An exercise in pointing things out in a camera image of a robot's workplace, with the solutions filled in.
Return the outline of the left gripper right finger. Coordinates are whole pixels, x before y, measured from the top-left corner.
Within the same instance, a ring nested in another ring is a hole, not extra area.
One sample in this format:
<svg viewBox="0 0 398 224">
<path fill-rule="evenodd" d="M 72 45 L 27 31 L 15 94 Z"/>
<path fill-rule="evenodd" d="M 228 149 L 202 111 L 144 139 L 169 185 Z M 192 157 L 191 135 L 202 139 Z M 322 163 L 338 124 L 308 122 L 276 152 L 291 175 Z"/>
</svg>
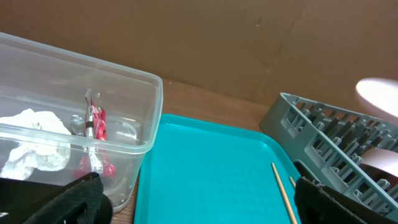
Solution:
<svg viewBox="0 0 398 224">
<path fill-rule="evenodd" d="M 305 177 L 296 181 L 294 202 L 302 224 L 397 224 L 328 186 Z"/>
</svg>

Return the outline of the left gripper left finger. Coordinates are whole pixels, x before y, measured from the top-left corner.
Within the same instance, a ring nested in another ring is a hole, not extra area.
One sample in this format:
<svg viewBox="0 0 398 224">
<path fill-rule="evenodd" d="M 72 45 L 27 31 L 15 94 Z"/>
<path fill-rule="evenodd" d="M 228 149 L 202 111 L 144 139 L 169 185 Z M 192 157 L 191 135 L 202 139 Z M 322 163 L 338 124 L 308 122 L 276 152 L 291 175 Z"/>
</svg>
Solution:
<svg viewBox="0 0 398 224">
<path fill-rule="evenodd" d="M 1 223 L 110 224 L 113 206 L 101 177 L 91 172 L 67 185 L 1 179 Z"/>
</svg>

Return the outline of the red silver snack wrapper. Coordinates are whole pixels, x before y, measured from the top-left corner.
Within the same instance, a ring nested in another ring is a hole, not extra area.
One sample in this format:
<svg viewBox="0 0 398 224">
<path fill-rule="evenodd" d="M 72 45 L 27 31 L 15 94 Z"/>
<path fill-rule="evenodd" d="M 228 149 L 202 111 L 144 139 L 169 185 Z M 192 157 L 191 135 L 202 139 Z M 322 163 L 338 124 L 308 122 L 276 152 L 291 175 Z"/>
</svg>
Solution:
<svg viewBox="0 0 398 224">
<path fill-rule="evenodd" d="M 70 119 L 70 129 L 73 135 L 106 141 L 106 111 L 102 107 L 95 105 L 95 100 L 100 94 L 87 89 L 85 94 L 86 112 L 85 117 L 73 115 Z M 110 158 L 105 154 L 104 149 L 98 149 L 91 146 L 83 147 L 79 168 L 73 175 L 80 178 L 89 172 L 96 172 L 103 177 L 115 177 L 116 168 L 111 163 Z"/>
</svg>

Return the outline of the white napkin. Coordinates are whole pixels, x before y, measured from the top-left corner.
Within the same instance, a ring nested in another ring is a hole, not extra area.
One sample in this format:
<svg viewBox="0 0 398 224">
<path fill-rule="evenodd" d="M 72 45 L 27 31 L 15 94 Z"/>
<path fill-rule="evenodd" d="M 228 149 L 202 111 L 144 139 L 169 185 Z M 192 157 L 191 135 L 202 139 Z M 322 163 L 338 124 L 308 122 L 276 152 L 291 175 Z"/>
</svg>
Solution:
<svg viewBox="0 0 398 224">
<path fill-rule="evenodd" d="M 35 112 L 28 108 L 17 115 L 2 117 L 1 124 L 71 135 L 60 118 L 51 111 Z M 17 147 L 11 149 L 9 158 L 1 169 L 2 178 L 26 180 L 36 169 L 60 171 L 66 167 L 70 159 L 68 142 L 6 132 L 1 132 L 1 137 L 17 140 Z"/>
</svg>

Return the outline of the small pink bowl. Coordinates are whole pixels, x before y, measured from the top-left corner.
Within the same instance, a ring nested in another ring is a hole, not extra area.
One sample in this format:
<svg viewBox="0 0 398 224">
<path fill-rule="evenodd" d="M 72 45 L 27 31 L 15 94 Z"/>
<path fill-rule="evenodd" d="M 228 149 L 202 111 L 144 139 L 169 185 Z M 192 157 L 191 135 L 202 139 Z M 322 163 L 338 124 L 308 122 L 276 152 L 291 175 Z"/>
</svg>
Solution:
<svg viewBox="0 0 398 224">
<path fill-rule="evenodd" d="M 386 149 L 372 148 L 361 155 L 362 164 L 397 177 L 397 153 Z"/>
</svg>

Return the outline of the large white plate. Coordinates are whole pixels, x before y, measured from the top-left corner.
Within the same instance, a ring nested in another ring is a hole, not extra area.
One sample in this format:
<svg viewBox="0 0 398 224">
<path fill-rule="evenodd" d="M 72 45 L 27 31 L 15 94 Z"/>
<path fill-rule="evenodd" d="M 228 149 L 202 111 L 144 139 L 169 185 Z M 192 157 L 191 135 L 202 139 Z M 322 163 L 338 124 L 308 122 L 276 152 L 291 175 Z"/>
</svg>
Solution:
<svg viewBox="0 0 398 224">
<path fill-rule="evenodd" d="M 364 78 L 355 87 L 359 102 L 391 123 L 397 123 L 397 80 Z"/>
</svg>

